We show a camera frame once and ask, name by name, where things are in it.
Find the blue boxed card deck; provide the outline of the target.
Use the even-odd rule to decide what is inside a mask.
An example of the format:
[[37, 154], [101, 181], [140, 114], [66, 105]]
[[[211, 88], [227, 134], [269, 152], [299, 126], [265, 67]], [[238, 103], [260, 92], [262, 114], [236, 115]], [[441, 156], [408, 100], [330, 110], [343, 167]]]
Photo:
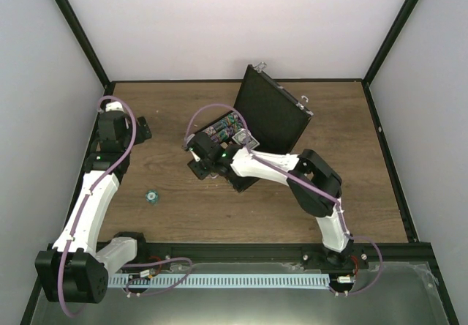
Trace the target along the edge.
[[250, 133], [250, 131], [242, 128], [232, 136], [232, 140], [242, 146], [247, 146], [249, 149], [256, 149], [260, 142]]

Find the black poker set case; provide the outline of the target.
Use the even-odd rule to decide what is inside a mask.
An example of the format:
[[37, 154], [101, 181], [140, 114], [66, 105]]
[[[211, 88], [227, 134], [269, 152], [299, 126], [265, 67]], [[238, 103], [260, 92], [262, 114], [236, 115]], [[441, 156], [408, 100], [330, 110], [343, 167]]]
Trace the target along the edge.
[[256, 150], [292, 151], [313, 113], [258, 66], [248, 65], [233, 106], [246, 120]]

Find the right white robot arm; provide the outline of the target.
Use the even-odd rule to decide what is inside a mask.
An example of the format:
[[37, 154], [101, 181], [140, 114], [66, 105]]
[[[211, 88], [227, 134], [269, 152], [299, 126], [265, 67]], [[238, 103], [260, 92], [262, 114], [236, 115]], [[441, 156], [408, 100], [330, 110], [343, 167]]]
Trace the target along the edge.
[[185, 150], [200, 180], [215, 173], [231, 184], [248, 177], [289, 187], [302, 210], [317, 221], [327, 264], [340, 269], [350, 261], [353, 237], [344, 222], [342, 180], [316, 152], [271, 154], [236, 143], [223, 147], [204, 132], [190, 135]]

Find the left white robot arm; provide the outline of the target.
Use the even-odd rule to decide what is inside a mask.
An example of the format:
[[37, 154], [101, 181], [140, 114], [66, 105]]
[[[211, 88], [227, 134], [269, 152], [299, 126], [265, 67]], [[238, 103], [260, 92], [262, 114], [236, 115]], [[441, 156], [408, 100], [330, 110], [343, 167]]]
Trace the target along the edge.
[[107, 208], [129, 167], [130, 144], [151, 138], [144, 117], [122, 110], [99, 115], [97, 145], [85, 161], [82, 187], [59, 238], [40, 251], [35, 268], [50, 302], [99, 303], [108, 280], [125, 264], [142, 269], [149, 251], [142, 233], [116, 234], [101, 250], [97, 240]]

